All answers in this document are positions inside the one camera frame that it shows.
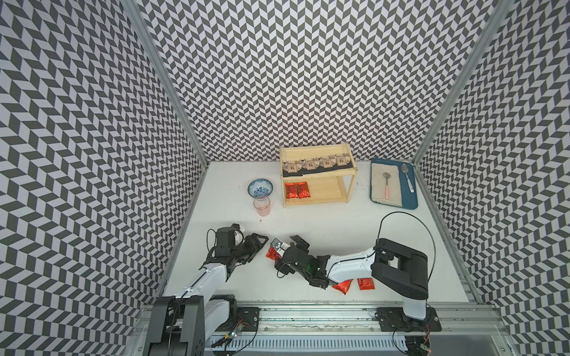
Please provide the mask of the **red tea bag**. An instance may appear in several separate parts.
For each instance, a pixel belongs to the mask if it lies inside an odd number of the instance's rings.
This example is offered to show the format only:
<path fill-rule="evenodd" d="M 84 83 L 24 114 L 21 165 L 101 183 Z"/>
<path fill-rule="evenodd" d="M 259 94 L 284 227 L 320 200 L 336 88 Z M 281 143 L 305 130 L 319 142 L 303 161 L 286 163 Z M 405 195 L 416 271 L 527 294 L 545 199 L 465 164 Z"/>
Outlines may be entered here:
<path fill-rule="evenodd" d="M 282 256 L 280 256 L 279 253 L 273 247 L 270 247 L 268 249 L 266 257 L 273 261 L 279 261 L 282 259 Z"/>
<path fill-rule="evenodd" d="M 341 283 L 337 283 L 337 284 L 333 285 L 332 287 L 335 290 L 341 292 L 343 295 L 346 295 L 347 292 L 349 292 L 349 290 L 350 290 L 352 282 L 353 282 L 352 280 L 345 280 Z"/>
<path fill-rule="evenodd" d="M 369 278 L 359 278 L 358 279 L 359 289 L 362 291 L 365 290 L 374 290 L 375 284 L 371 277 Z"/>
<path fill-rule="evenodd" d="M 296 187 L 299 199 L 311 197 L 308 182 L 297 182 Z"/>
<path fill-rule="evenodd" d="M 294 182 L 286 182 L 285 184 L 285 194 L 288 200 L 298 199 L 298 187 Z"/>

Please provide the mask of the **black floral tea bag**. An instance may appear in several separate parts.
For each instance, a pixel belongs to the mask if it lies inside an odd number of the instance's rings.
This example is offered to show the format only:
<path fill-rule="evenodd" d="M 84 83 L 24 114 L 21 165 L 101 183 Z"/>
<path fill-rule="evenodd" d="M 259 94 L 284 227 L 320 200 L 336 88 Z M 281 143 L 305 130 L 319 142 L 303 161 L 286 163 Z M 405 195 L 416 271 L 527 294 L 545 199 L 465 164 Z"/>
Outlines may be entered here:
<path fill-rule="evenodd" d="M 298 161 L 283 162 L 282 163 L 282 176 L 283 177 L 302 177 L 301 172 L 303 166 Z"/>
<path fill-rule="evenodd" d="M 301 160 L 301 168 L 304 174 L 312 174 L 317 172 L 320 167 L 320 161 L 317 159 Z"/>
<path fill-rule="evenodd" d="M 336 156 L 319 157 L 319 168 L 324 171 L 332 171 L 337 169 Z"/>
<path fill-rule="evenodd" d="M 350 169 L 353 167 L 353 163 L 349 154 L 335 155 L 335 165 L 338 169 Z"/>

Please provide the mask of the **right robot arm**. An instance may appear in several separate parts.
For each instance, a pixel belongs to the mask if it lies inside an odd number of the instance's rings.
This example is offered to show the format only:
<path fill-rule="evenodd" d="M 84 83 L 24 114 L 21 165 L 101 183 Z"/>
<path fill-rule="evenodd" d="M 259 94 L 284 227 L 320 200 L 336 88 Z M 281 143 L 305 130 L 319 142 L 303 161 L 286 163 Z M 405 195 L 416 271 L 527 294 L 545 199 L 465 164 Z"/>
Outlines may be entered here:
<path fill-rule="evenodd" d="M 275 269 L 283 274 L 300 274 L 310 286 L 327 289 L 347 280 L 372 278 L 403 298 L 403 313 L 415 320 L 427 317 L 428 258 L 418 250 L 379 238 L 374 247 L 351 255 L 309 254 L 310 245 L 299 236 L 288 244 L 271 242 L 276 255 Z"/>

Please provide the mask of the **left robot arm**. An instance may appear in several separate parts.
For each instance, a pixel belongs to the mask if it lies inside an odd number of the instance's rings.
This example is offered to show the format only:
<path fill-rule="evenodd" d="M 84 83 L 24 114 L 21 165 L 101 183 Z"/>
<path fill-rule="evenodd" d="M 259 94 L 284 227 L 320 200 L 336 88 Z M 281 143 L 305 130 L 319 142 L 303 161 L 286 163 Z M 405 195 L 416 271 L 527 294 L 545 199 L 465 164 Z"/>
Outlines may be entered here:
<path fill-rule="evenodd" d="M 238 224 L 219 228 L 197 274 L 179 292 L 160 297 L 151 310 L 144 355 L 202 355 L 219 326 L 234 323 L 237 307 L 231 296 L 215 296 L 234 270 L 252 262 L 269 242 L 260 234 L 245 235 Z"/>

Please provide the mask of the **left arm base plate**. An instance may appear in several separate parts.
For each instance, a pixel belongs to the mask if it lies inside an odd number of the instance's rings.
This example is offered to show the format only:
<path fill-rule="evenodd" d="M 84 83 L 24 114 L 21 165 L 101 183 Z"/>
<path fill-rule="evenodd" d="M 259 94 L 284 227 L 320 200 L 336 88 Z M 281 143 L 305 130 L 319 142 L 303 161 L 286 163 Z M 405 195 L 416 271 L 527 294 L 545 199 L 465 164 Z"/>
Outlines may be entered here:
<path fill-rule="evenodd" d="M 215 332 L 235 331 L 238 326 L 241 332 L 256 332 L 260 321 L 261 310 L 257 307 L 237 307 L 230 312 L 229 319 L 221 324 Z"/>

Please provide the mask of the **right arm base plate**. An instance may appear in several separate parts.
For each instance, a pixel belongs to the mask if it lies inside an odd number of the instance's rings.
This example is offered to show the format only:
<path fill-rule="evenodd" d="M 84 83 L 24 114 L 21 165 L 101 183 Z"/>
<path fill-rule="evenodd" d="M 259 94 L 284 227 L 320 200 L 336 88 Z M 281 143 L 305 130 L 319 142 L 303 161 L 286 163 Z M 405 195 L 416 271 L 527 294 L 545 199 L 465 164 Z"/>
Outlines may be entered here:
<path fill-rule="evenodd" d="M 442 325 L 435 308 L 426 307 L 425 319 L 418 320 L 404 314 L 402 308 L 380 307 L 375 319 L 383 332 L 442 332 Z"/>

